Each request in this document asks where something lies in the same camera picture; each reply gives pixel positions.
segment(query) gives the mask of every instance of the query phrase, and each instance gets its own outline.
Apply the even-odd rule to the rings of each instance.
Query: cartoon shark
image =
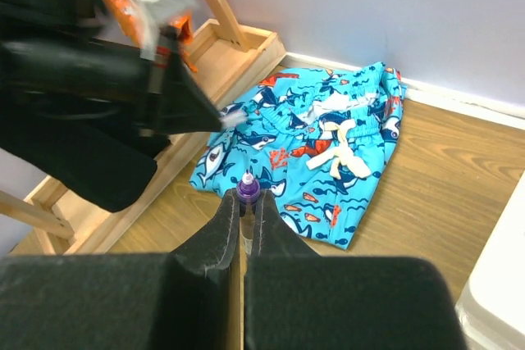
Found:
[[[368,115],[372,115],[378,122],[381,123],[385,114],[386,102],[379,102],[376,100],[368,106]]]
[[[272,174],[266,167],[262,168],[261,176],[258,177],[258,181],[261,185],[261,189],[271,190],[275,197],[282,196],[286,190],[286,180],[276,182],[273,180]]]
[[[226,106],[226,107],[222,108],[219,111],[219,115],[220,116],[226,116],[228,114],[231,114],[232,112],[240,110],[243,105],[244,105],[243,102],[237,102],[237,103],[230,104],[229,106]]]
[[[233,166],[234,163],[230,163],[224,166],[224,159],[226,157],[226,145],[224,143],[218,143],[216,146],[210,148],[208,153],[199,161],[198,165],[204,163],[204,173],[198,174],[199,178],[203,182],[203,187],[206,182],[212,178],[217,172],[223,171],[226,173],[228,168]]]
[[[251,135],[245,135],[238,133],[239,142],[243,145],[249,145],[253,149],[260,151],[269,143],[273,143],[276,140],[275,135],[271,134],[257,134],[255,131],[252,131]]]
[[[286,95],[279,97],[279,102],[287,102],[291,106],[294,106],[295,100],[297,100],[298,98],[304,101],[304,99],[306,98],[306,92],[294,93],[292,92],[291,88],[288,88],[288,90],[286,91]]]
[[[334,214],[334,206],[331,205],[331,204],[325,204],[323,207],[322,207],[322,211],[324,212],[325,214],[325,219],[328,223],[331,223],[331,219],[333,217],[333,214]]]
[[[308,125],[300,120],[293,112],[290,113],[290,123],[288,124],[288,129],[298,130],[304,129],[306,126]]]
[[[321,136],[319,137],[319,139],[337,139],[337,132],[326,130],[325,126],[328,123],[335,123],[337,125],[340,125],[348,119],[350,119],[350,111],[347,111],[345,113],[328,112],[319,116],[319,129],[321,130]]]
[[[397,116],[391,116],[381,127],[381,137],[386,143],[395,143],[399,137],[399,128],[401,121]]]
[[[257,94],[253,96],[252,100],[257,104],[258,110],[261,108],[275,107],[278,104],[276,95],[268,87],[259,90]]]
[[[312,226],[301,226],[301,220],[294,218],[292,215],[281,212],[281,219],[290,227],[295,233],[306,238],[312,238]]]
[[[333,94],[336,90],[332,86],[332,84],[335,83],[337,78],[340,78],[343,75],[342,74],[334,74],[333,70],[326,70],[326,72],[328,73],[328,78],[325,78],[321,82],[321,88],[319,89],[319,93],[323,93],[323,92],[328,91],[328,92],[330,92],[330,94]]]
[[[344,169],[340,169],[339,173],[341,179],[337,180],[334,178],[336,189],[341,194],[348,194],[347,189],[352,188],[359,178],[353,172]]]

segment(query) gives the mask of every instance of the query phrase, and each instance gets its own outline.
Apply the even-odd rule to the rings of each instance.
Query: white wall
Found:
[[[241,23],[277,31],[290,52],[386,61],[411,79],[525,106],[523,0],[229,1]]]
[[[0,149],[0,190],[24,198],[44,177],[36,167]],[[0,215],[0,256],[8,254],[30,230],[30,226]]]

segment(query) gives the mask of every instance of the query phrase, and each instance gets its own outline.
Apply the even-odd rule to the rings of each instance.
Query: clothing garment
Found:
[[[140,197],[157,170],[153,158],[166,136],[139,137],[126,114],[100,120],[36,116],[0,95],[0,148],[60,180],[82,198],[111,212]]]
[[[345,249],[397,144],[405,89],[384,63],[284,70],[221,111],[248,121],[211,135],[190,183],[222,197],[250,170],[297,234]]]

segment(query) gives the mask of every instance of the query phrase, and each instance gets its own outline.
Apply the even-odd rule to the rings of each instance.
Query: white baseboard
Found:
[[[350,71],[360,69],[360,67],[336,61],[328,61],[292,52],[286,54],[281,65],[287,68],[319,67]],[[525,130],[525,107],[483,98],[474,94],[462,93],[408,78],[403,78],[403,82],[408,86],[407,98],[409,100]]]

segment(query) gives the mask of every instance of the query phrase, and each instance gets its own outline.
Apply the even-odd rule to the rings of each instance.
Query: wooden frame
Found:
[[[199,70],[195,79],[217,107],[224,107],[266,77],[284,58],[276,33],[242,26],[226,0],[206,0],[216,20],[208,20],[187,47]],[[157,157],[158,170],[135,204],[110,213],[78,197],[48,177],[22,202],[0,194],[0,213],[35,227],[45,254],[106,252],[139,218],[205,144],[205,133],[171,136]]]

